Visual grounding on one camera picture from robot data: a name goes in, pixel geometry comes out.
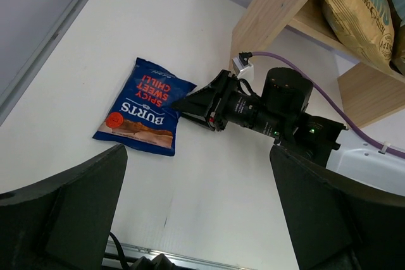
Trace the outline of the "yellow kettle chips bag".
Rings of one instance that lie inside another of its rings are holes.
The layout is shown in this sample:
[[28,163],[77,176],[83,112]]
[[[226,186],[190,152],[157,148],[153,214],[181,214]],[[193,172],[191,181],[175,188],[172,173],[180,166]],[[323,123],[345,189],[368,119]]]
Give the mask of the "yellow kettle chips bag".
[[393,74],[395,32],[388,0],[323,0],[323,14],[344,46],[372,67]]

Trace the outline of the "blue Burts bag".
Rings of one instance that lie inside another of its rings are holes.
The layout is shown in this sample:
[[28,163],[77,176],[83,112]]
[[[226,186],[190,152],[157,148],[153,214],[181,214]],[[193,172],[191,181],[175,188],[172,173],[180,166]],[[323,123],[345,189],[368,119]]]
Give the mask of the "blue Burts bag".
[[196,85],[153,62],[137,58],[134,68],[93,138],[135,150],[175,155],[180,112],[171,104]]

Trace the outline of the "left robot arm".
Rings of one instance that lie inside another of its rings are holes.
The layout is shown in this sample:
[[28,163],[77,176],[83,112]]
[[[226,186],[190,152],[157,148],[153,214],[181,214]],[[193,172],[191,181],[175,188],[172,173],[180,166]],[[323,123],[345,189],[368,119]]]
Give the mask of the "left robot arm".
[[[403,269],[404,197],[270,151],[301,269]],[[100,269],[108,240],[123,269],[176,269],[165,254],[130,260],[110,228],[127,151],[116,145],[73,168],[1,194],[2,269]]]

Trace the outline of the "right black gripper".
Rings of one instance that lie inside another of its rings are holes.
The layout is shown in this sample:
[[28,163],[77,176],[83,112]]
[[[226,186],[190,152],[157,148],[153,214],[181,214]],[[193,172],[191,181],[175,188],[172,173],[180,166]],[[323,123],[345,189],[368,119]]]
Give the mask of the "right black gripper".
[[170,108],[205,128],[223,131],[228,123],[278,138],[278,115],[249,82],[221,70],[207,86],[174,101]]

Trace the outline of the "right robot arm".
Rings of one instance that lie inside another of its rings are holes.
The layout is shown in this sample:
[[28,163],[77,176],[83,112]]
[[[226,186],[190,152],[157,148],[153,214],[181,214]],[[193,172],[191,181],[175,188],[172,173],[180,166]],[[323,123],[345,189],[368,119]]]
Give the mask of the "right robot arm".
[[307,113],[312,90],[310,80],[281,67],[268,71],[258,95],[247,80],[223,70],[171,108],[211,131],[228,123],[248,128],[335,173],[404,195],[404,160],[382,154],[343,123]]

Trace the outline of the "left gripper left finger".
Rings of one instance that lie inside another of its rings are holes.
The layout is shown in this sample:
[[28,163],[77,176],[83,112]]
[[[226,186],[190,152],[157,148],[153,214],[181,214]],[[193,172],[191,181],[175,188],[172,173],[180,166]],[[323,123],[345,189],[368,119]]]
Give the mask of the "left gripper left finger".
[[127,167],[120,144],[1,194],[1,269],[100,269]]

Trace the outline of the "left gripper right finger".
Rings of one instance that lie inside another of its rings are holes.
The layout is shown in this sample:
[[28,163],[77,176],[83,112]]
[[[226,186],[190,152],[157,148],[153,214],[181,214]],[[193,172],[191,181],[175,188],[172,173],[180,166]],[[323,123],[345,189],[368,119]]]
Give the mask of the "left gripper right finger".
[[404,197],[274,146],[270,162],[300,269],[404,269]]

